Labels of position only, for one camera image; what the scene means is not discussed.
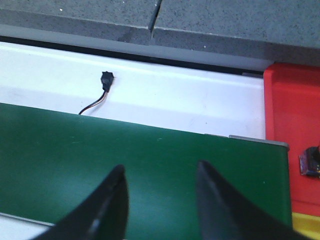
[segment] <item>black connector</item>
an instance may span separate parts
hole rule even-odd
[[[101,83],[102,83],[102,89],[103,89],[102,96],[97,101],[91,103],[90,105],[88,105],[84,109],[82,109],[79,112],[79,115],[81,115],[85,110],[90,109],[90,108],[98,105],[107,97],[107,94],[110,91],[110,87],[111,87],[112,83],[114,82],[114,79],[115,79],[115,77],[112,72],[108,72],[108,71],[102,72],[102,76],[101,76]]]
[[[110,90],[112,83],[114,82],[114,74],[112,72],[103,71],[101,77],[102,89],[107,93]]]

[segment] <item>green surface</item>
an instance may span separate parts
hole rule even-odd
[[[55,223],[124,164],[130,240],[201,239],[198,160],[290,226],[287,159],[283,146],[0,104],[0,212]]]

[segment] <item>gray countertop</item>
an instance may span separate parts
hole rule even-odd
[[[1,0],[0,36],[320,66],[319,13],[319,0]]]

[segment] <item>yellow object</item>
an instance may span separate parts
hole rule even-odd
[[[320,240],[320,217],[301,214],[297,212],[292,213],[293,229],[297,232],[315,239]]]

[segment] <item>red container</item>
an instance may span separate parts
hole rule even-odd
[[[320,216],[320,178],[302,176],[299,162],[320,141],[320,67],[276,63],[263,78],[266,139],[290,146],[292,211]]]

